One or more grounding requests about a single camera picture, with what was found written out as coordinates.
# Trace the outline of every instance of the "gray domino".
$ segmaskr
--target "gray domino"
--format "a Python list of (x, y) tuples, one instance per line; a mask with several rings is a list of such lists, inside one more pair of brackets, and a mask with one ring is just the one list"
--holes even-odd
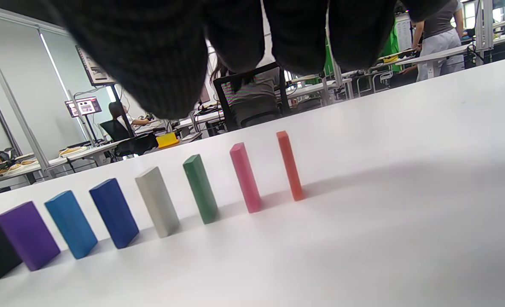
[(179, 226), (179, 218), (160, 169), (158, 167), (149, 169), (136, 177), (135, 182), (154, 222), (157, 235), (159, 237), (171, 235)]

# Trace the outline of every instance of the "monitor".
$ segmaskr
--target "monitor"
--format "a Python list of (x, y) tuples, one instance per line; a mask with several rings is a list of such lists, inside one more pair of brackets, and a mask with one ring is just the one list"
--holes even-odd
[[(99, 102), (96, 97), (77, 99), (76, 103), (78, 104), (81, 115), (93, 114), (101, 111), (101, 107), (99, 106)], [(71, 117), (78, 116), (75, 103), (73, 101), (65, 101), (65, 105), (67, 106)]]

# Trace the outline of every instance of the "yellow box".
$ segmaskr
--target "yellow box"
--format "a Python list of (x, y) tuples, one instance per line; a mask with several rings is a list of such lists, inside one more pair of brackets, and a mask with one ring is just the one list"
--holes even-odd
[(177, 139), (177, 136), (175, 135), (174, 132), (171, 132), (168, 134), (163, 134), (163, 136), (158, 136), (156, 138), (156, 141), (157, 141), (157, 147), (159, 149), (173, 146), (173, 145), (178, 144), (180, 142), (180, 140)]

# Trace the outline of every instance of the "green domino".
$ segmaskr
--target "green domino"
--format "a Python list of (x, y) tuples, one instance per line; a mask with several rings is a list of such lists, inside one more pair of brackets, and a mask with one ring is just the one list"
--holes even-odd
[(196, 204), (200, 210), (201, 219), (204, 224), (212, 223), (217, 218), (217, 201), (211, 190), (205, 167), (200, 155), (188, 158), (183, 164), (184, 171), (188, 177), (188, 182), (194, 193)]

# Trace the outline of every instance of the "office chair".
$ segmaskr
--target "office chair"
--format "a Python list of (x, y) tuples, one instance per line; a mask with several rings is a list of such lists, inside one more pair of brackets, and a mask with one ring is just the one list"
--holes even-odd
[[(110, 120), (100, 124), (114, 141), (121, 141), (129, 138), (128, 130), (118, 121)], [(128, 155), (143, 155), (145, 152), (157, 147), (156, 137), (152, 133), (134, 136), (129, 140), (121, 142), (114, 149), (117, 157)]]
[[(256, 68), (252, 70), (251, 72), (254, 75), (258, 75), (262, 72), (267, 72), (268, 70), (272, 70), (274, 68), (279, 67), (277, 63), (271, 63), (268, 65), (261, 66), (259, 68)], [(237, 122), (235, 122), (235, 116), (233, 115), (231, 109), (229, 108), (228, 101), (226, 99), (226, 96), (224, 95), (224, 90), (222, 89), (222, 85), (224, 83), (231, 82), (236, 79), (241, 79), (245, 73), (242, 74), (235, 74), (231, 76), (225, 76), (222, 78), (216, 78), (213, 80), (213, 85), (215, 86), (215, 90), (217, 91), (217, 95), (219, 96), (220, 99), (220, 105), (222, 106), (222, 110), (224, 112), (224, 121), (226, 123), (226, 127), (228, 131), (234, 131), (239, 129), (239, 126), (237, 125)], [(279, 70), (279, 91), (281, 93), (281, 104), (282, 104), (282, 116), (287, 116), (290, 115), (291, 110), (290, 107), (288, 106), (288, 100), (286, 97), (286, 82), (285, 82), (285, 70), (283, 68), (280, 68)], [(259, 117), (263, 116), (265, 114), (258, 114), (253, 117)], [(254, 118), (246, 119), (243, 122), (254, 120)]]

